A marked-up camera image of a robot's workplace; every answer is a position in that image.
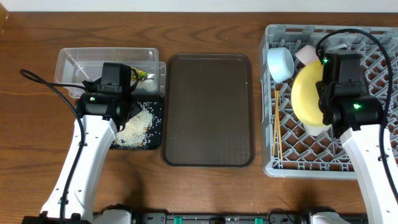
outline green clip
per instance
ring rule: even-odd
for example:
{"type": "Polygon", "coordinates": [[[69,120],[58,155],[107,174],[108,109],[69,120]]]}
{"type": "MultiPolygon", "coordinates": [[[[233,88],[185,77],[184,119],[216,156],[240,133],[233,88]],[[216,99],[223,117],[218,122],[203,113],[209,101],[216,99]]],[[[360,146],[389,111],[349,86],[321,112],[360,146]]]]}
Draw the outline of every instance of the green clip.
{"type": "Polygon", "coordinates": [[[174,224],[182,224],[182,217],[174,217],[174,224]]]}
{"type": "Polygon", "coordinates": [[[262,218],[255,218],[254,219],[254,224],[262,224],[262,223],[263,223],[262,218]]]}

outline yellow plate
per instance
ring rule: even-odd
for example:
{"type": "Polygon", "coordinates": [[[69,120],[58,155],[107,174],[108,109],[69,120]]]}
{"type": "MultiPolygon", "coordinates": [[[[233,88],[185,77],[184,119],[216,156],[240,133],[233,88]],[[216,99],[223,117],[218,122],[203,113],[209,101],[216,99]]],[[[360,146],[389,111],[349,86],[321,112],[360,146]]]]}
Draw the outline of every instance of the yellow plate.
{"type": "Polygon", "coordinates": [[[324,126],[319,110],[316,82],[322,81],[323,65],[317,60],[301,69],[292,88],[294,113],[302,123],[309,126],[324,126]]]}

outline chopsticks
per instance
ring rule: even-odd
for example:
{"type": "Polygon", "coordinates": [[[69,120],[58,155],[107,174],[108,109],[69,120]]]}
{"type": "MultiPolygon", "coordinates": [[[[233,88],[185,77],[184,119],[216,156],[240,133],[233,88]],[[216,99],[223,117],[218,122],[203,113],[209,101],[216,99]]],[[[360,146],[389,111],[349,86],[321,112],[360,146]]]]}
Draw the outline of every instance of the chopsticks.
{"type": "Polygon", "coordinates": [[[282,155],[282,137],[280,135],[280,121],[279,121],[279,90],[275,91],[275,119],[274,119],[274,147],[272,148],[272,155],[275,154],[276,148],[276,132],[278,132],[278,140],[279,140],[279,156],[280,161],[283,161],[282,155]]]}

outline brown tray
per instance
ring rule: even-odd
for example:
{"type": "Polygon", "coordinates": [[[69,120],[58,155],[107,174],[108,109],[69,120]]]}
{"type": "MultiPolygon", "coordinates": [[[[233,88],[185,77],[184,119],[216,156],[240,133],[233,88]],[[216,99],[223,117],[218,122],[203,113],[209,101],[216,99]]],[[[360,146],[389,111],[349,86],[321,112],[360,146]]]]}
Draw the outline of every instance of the brown tray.
{"type": "Polygon", "coordinates": [[[177,54],[167,67],[164,160],[172,166],[248,165],[254,158],[250,60],[177,54]]]}

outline clear plastic container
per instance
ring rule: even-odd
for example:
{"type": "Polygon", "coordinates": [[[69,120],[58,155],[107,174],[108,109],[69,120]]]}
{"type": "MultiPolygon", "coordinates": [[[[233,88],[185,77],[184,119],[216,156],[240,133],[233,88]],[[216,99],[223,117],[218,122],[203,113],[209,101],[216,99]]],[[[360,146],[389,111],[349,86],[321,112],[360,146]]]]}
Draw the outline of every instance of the clear plastic container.
{"type": "MultiPolygon", "coordinates": [[[[160,91],[159,53],[153,48],[87,47],[62,49],[55,70],[55,83],[83,86],[82,81],[95,81],[102,74],[104,62],[123,63],[154,74],[153,80],[140,81],[135,95],[156,95],[160,91]]],[[[79,88],[66,87],[72,98],[84,92],[79,88]]]]}

